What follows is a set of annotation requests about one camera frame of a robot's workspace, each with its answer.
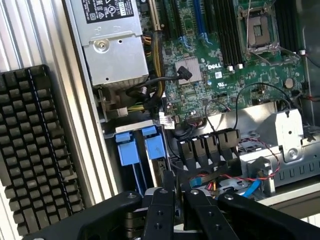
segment black cable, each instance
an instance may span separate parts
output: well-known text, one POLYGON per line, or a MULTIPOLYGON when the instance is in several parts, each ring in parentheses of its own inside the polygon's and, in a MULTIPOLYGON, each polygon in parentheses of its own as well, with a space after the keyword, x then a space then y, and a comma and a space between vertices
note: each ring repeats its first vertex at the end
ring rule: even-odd
POLYGON ((138 89, 142 88, 142 87, 147 87, 147 86, 150 86, 150 85, 153 85, 153 84, 156 84, 158 82, 161 82, 161 81, 175 81, 175 80, 180 80, 181 77, 180 76, 162 76, 162 77, 157 77, 157 78, 154 78, 154 79, 151 79, 151 80, 148 80, 148 81, 145 81, 145 82, 141 82, 135 86, 132 86, 130 87, 128 90, 125 91, 125 94, 127 96, 132 96, 133 95, 133 92, 137 91, 138 89))
POLYGON ((320 64, 315 62, 312 58, 310 58, 309 56, 305 55, 305 57, 313 64, 315 65, 317 68, 320 69, 320 64))
POLYGON ((220 101, 218 101, 218 100, 215 100, 215 99, 211 99, 211 100, 208 101, 208 103, 205 105, 205 107, 204 107, 204 115, 205 115, 205 118, 206 118, 206 120, 208 121, 208 123, 209 123, 210 127, 212 128, 212 130, 213 130, 214 132, 216 132, 215 127, 213 126, 213 124, 211 123, 211 121, 209 120, 209 117, 208 117, 208 106, 209 106, 210 103, 220 104, 220 105, 224 106, 224 108, 227 109, 228 111, 230 110, 230 108, 229 108, 227 105, 225 105, 224 103, 222 103, 222 102, 220 102, 220 101))
POLYGON ((255 86, 255 85, 264 85, 264 86, 268 86, 268 87, 271 87, 271 88, 274 88, 276 90, 278 90, 279 92, 281 92, 285 98, 289 101, 290 104, 293 104, 292 100, 290 99, 289 95, 283 91, 282 89, 272 85, 272 84, 269 84, 269 83, 266 83, 266 82, 254 82, 254 83, 251 83, 249 85, 246 85, 244 88, 242 88, 238 95, 236 96, 236 100, 235 100, 235 124, 233 126, 233 129, 236 129, 237 126, 238 126, 238 121, 239 121, 239 113, 238 113, 238 103, 239 103, 239 97, 241 95, 241 93, 247 89, 248 87, 251 87, 251 86, 255 86))
POLYGON ((182 141, 185 139, 188 139, 192 136, 193 132, 195 131, 196 127, 195 126, 188 126, 188 129, 181 133, 181 134, 177 134, 175 132, 172 131, 172 135, 174 136, 175 139, 177 139, 178 141, 182 141))
POLYGON ((173 151, 173 149, 172 149, 172 147, 171 147, 170 140, 169 140, 168 137, 167 137, 167 143, 168 143, 168 147, 169 147, 171 153, 172 153, 177 159, 181 159, 181 157, 179 157, 179 156, 173 151))
POLYGON ((269 99, 263 100, 262 102, 265 102, 265 101, 284 101, 285 104, 286 104, 286 108, 287 109, 292 109, 290 102, 287 99, 283 98, 283 97, 273 97, 273 98, 269 98, 269 99))

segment black ram slot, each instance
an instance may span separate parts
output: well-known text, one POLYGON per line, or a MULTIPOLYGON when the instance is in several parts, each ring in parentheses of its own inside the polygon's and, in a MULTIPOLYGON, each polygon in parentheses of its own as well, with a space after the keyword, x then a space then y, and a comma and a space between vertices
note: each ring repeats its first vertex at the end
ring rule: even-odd
POLYGON ((215 31, 215 18, 214 18, 214 0, 204 0, 204 11, 205 11, 205 23, 206 29, 209 34, 215 31))
POLYGON ((169 26, 169 18, 168 18, 168 12, 165 7, 165 0, 159 1, 159 8, 160 8, 160 18, 161 18, 161 24, 163 24, 163 31, 164 36, 166 40, 172 39, 172 35, 170 32, 170 26, 169 26))
POLYGON ((177 34, 177 38, 179 38, 183 35, 183 31, 181 27, 181 20, 180 20, 177 0, 171 0, 171 7, 172 7, 171 9, 172 9, 173 19, 175 22, 175 31, 177 34))
POLYGON ((224 66, 242 64, 240 38, 233 0, 214 0, 213 5, 224 66))
POLYGON ((300 50, 296 1, 277 0, 274 4, 281 47, 292 52, 300 50))
POLYGON ((222 20, 223 13, 221 13, 220 2, 218 0, 214 1, 213 6, 214 6, 215 17, 216 17, 216 25, 218 29, 223 62, 225 65, 228 65, 228 63, 230 62, 230 57, 229 57, 229 51, 227 49, 227 44, 226 44, 227 40, 224 34, 224 22, 222 20))

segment blue latch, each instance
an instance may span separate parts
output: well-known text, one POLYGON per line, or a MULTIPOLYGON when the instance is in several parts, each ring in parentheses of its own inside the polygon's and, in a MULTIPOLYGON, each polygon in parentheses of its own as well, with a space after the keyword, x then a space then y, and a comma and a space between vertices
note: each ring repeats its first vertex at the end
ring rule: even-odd
POLYGON ((160 159, 166 156, 164 141, 161 133, 155 126, 149 126, 142 129, 145 147, 148 152, 149 159, 160 159))
POLYGON ((116 134, 115 142, 118 146, 122 166, 137 164, 140 162, 137 143, 131 132, 116 134))

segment motherboard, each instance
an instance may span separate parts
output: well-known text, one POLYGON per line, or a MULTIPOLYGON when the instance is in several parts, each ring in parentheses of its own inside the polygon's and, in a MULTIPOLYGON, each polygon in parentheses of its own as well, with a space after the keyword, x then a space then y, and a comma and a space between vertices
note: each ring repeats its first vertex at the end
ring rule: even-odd
MULTIPOLYGON (((284 2, 287 1, 155 1, 165 39, 166 76, 175 75, 180 66, 192 69, 193 74, 189 81, 166 83, 166 114, 176 123, 202 118, 212 99, 233 110, 239 91, 251 83, 272 84, 289 96, 305 90, 308 85, 299 54, 299 27, 290 15, 295 6, 284 2)), ((144 32, 153 29, 148 10, 140 9, 140 20, 144 32)), ((283 96, 274 88, 253 86, 241 94, 238 108, 278 97, 283 96)), ((212 103, 207 113, 212 116, 224 111, 222 105, 212 103)))

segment red wire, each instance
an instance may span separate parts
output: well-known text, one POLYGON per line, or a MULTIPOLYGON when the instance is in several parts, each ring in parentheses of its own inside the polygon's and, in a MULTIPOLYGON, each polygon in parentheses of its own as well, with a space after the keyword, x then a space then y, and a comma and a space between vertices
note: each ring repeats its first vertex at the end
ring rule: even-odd
POLYGON ((211 189, 212 184, 213 184, 213 183, 212 183, 212 182, 210 182, 210 183, 209 183, 209 185, 206 187, 206 189, 207 189, 207 190, 211 189))
POLYGON ((240 180, 240 181, 252 181, 252 182, 254 182, 256 180, 268 180, 268 179, 274 177, 277 174, 277 172, 279 172, 279 170, 280 170, 280 160, 277 157, 277 155, 270 149, 270 147, 266 143, 264 143, 264 142, 262 142, 262 141, 260 141, 258 139, 247 138, 246 140, 261 143, 271 152, 271 154, 275 157, 276 163, 277 163, 275 171, 273 173, 271 173, 270 175, 266 176, 266 177, 258 177, 258 178, 250 178, 250 177, 242 178, 242 177, 237 177, 237 176, 230 176, 230 175, 227 175, 227 174, 223 174, 223 175, 221 175, 221 177, 227 177, 228 179, 237 179, 237 180, 240 180))

